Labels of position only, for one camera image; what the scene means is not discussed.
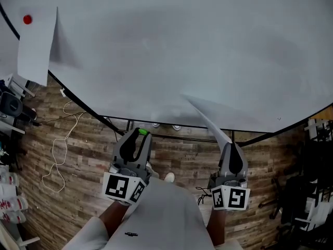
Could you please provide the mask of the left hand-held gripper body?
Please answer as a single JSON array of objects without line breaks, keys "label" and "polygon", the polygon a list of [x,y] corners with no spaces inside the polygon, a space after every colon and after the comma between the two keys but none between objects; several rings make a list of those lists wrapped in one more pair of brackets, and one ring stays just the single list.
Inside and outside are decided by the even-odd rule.
[{"label": "left hand-held gripper body", "polygon": [[146,168],[130,169],[111,164],[103,177],[103,195],[125,205],[135,205],[149,184],[151,172]]}]

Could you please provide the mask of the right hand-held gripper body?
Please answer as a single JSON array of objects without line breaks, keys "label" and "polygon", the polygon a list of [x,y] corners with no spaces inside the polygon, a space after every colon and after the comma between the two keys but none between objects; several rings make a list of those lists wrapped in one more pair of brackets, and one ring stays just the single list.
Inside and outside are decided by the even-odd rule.
[{"label": "right hand-held gripper body", "polygon": [[250,196],[247,176],[218,177],[217,174],[212,174],[208,189],[212,195],[214,210],[246,210]]}]

